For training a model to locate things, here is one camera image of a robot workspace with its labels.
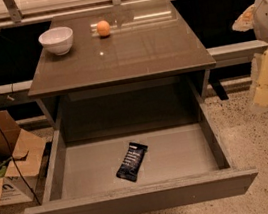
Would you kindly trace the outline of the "dark blue rxbar snack bar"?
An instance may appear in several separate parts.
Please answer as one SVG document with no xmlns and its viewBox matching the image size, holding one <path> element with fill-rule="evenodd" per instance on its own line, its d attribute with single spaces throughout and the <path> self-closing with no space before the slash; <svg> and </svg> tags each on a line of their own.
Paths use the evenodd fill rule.
<svg viewBox="0 0 268 214">
<path fill-rule="evenodd" d="M 138 171 L 147 150 L 147 145 L 130 142 L 127 153 L 125 154 L 121 166 L 116 173 L 117 178 L 136 182 Z"/>
</svg>

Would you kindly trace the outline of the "brown topped counter cabinet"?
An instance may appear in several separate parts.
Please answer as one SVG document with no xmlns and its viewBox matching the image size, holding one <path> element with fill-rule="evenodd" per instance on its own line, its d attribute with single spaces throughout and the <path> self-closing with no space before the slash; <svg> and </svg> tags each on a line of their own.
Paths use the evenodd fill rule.
<svg viewBox="0 0 268 214">
<path fill-rule="evenodd" d="M 99 21 L 110 24 L 101 37 Z M 30 98 L 67 139 L 136 130 L 188 119 L 205 98 L 215 60 L 170 0 L 154 0 L 55 17 L 70 27 L 67 54 L 43 50 Z"/>
</svg>

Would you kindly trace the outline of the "grey open drawer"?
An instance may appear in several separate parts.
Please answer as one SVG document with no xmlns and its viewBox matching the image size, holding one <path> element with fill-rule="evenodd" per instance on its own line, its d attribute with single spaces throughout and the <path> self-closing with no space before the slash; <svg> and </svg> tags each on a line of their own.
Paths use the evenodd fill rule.
<svg viewBox="0 0 268 214">
<path fill-rule="evenodd" d="M 188 77 L 60 100 L 42 204 L 25 214 L 139 214 L 245 194 Z"/>
</svg>

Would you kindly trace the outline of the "orange fruit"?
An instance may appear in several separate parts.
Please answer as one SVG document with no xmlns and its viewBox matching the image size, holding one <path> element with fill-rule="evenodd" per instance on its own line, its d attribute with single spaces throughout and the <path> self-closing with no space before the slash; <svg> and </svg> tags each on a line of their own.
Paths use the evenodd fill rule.
<svg viewBox="0 0 268 214">
<path fill-rule="evenodd" d="M 110 24 L 107 21 L 99 21 L 96 27 L 98 35 L 106 37 L 110 35 Z"/>
</svg>

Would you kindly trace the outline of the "white ceramic bowl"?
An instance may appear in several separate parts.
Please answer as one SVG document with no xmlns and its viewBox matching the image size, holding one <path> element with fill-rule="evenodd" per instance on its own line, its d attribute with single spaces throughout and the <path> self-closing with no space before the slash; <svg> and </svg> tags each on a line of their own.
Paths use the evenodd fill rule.
<svg viewBox="0 0 268 214">
<path fill-rule="evenodd" d="M 73 33 L 70 27 L 54 27 L 43 32 L 38 41 L 48 52 L 63 55 L 67 54 L 73 46 Z"/>
</svg>

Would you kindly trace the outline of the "open cardboard box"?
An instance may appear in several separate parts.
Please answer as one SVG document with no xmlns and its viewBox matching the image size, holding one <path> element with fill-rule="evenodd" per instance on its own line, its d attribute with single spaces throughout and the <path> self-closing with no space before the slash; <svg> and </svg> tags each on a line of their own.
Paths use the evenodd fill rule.
<svg viewBox="0 0 268 214">
<path fill-rule="evenodd" d="M 0 206 L 34 199 L 46 140 L 21 129 L 0 111 Z"/>
</svg>

